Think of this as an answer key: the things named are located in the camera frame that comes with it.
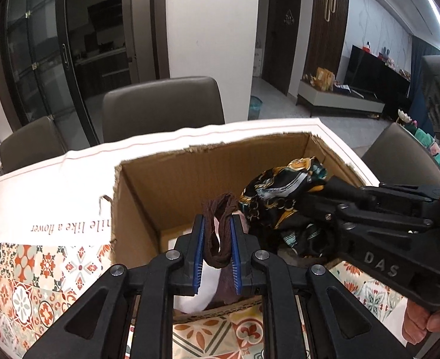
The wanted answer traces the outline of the right hand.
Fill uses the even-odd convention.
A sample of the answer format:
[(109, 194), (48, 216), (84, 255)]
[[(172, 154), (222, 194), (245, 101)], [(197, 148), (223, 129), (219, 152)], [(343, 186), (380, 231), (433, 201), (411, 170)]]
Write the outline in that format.
[(413, 345), (419, 344), (428, 332), (440, 333), (440, 310), (431, 313), (412, 300), (407, 300), (404, 313), (402, 336)]

